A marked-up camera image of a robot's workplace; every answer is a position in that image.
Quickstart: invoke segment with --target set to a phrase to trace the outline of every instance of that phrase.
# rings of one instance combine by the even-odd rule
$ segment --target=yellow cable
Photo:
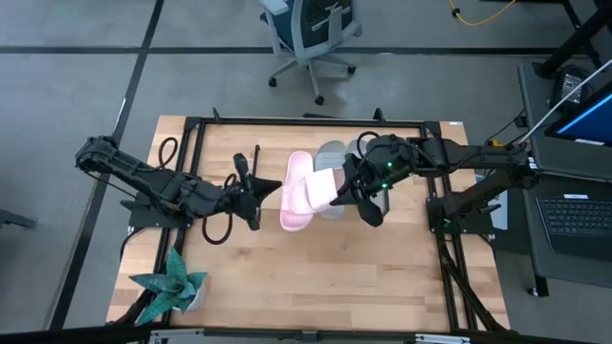
[[[509,8],[510,8],[510,6],[514,5],[514,3],[515,3],[515,2],[516,2],[516,0],[512,0],[512,1],[510,2],[510,4],[506,5],[506,7],[505,7],[505,8],[503,8],[503,9],[501,9],[501,10],[500,10],[498,13],[496,13],[496,14],[494,14],[493,16],[491,16],[491,17],[489,17],[489,18],[487,18],[487,19],[485,19],[485,20],[483,20],[483,21],[481,21],[481,22],[478,22],[478,23],[469,23],[469,22],[467,22],[467,21],[466,21],[466,20],[465,20],[465,19],[464,19],[464,18],[461,16],[461,13],[457,13],[457,18],[459,18],[459,20],[460,20],[462,23],[466,24],[467,26],[471,26],[471,27],[480,26],[480,25],[483,25],[483,24],[487,24],[487,23],[489,23],[490,21],[492,21],[493,19],[495,19],[497,16],[499,16],[499,14],[503,13],[504,11],[506,11],[507,9],[509,9]],[[448,0],[448,3],[450,4],[450,8],[451,8],[451,9],[454,11],[454,10],[455,10],[455,5],[452,3],[452,0]]]

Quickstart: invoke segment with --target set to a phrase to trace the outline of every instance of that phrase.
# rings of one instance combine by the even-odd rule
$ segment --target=office chair
[[[339,64],[352,75],[357,67],[330,53],[351,36],[361,36],[356,0],[259,0],[264,8],[261,20],[272,34],[273,51],[280,45],[295,55],[270,75],[268,85],[276,87],[276,76],[295,66],[305,66],[315,87],[315,103],[325,100],[318,90],[315,60]]]

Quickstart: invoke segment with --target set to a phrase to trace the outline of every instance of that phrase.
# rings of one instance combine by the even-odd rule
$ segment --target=gray slipper
[[[344,142],[340,140],[326,142],[318,148],[317,155],[315,156],[315,171],[342,167],[345,154],[346,146]],[[320,214],[325,220],[337,220],[342,217],[343,213],[344,205],[336,205],[321,211]]]
[[[367,151],[367,141],[361,140],[361,152],[365,154]],[[360,155],[357,151],[357,140],[352,140],[348,144],[348,149],[346,150],[347,154],[355,154],[356,157]],[[377,205],[381,209],[382,215],[386,215],[389,212],[389,190],[385,189],[382,192],[379,192],[377,197],[370,198],[371,201]]]

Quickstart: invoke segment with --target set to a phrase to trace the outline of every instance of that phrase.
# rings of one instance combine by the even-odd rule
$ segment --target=white cable
[[[591,74],[589,77],[587,77],[586,79],[584,79],[584,81],[582,81],[582,83],[578,86],[576,86],[576,88],[574,88],[574,90],[572,90],[572,92],[570,92],[569,94],[567,94],[567,96],[565,96],[560,102],[557,103],[557,105],[555,105],[551,111],[548,112],[548,114],[546,114],[546,116],[544,116],[543,119],[541,119],[536,125],[534,125],[534,127],[532,128],[532,130],[530,130],[529,132],[527,132],[527,134],[525,134],[525,136],[523,137],[523,139],[521,139],[518,143],[523,142],[524,140],[526,140],[531,134],[534,133],[534,131],[544,122],[544,120],[546,120],[546,118],[548,118],[550,115],[552,115],[555,110],[557,109],[557,107],[561,106],[561,104],[563,102],[565,102],[565,100],[567,100],[567,98],[569,98],[571,95],[573,95],[577,90],[581,89],[582,86],[584,86],[587,82],[589,82],[595,75],[599,74],[601,71],[603,71],[607,66],[609,66],[610,64],[612,64],[612,59],[607,61],[603,66],[601,66],[601,68],[599,68],[598,70],[596,70],[593,74]]]

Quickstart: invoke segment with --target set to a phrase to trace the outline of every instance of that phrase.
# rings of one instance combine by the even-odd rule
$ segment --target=green leaf
[[[165,271],[168,275],[177,277],[182,281],[187,279],[185,261],[174,247],[170,248],[168,259],[165,261]]]
[[[176,307],[181,309],[181,313],[185,313],[187,311],[187,307],[191,305],[191,302],[193,302],[194,299],[195,299],[195,296],[191,296],[186,299],[183,299],[181,300],[181,302],[179,302],[179,304]]]
[[[198,290],[200,287],[202,287],[202,282],[204,282],[207,275],[207,272],[191,272],[187,277],[187,281],[193,285],[193,288]]]
[[[161,313],[170,310],[172,307],[177,306],[181,302],[179,296],[174,293],[163,291],[157,295],[155,300],[144,309],[141,317],[138,319],[136,326],[146,324],[147,322],[154,320]]]
[[[191,285],[191,283],[187,282],[185,284],[185,287],[183,288],[183,290],[181,291],[181,293],[179,294],[179,297],[182,299],[188,298],[189,296],[193,296],[195,295],[195,288],[193,288],[193,285]]]
[[[144,273],[130,276],[130,279],[146,289],[158,294],[164,290],[169,290],[172,286],[168,277],[160,273]]]

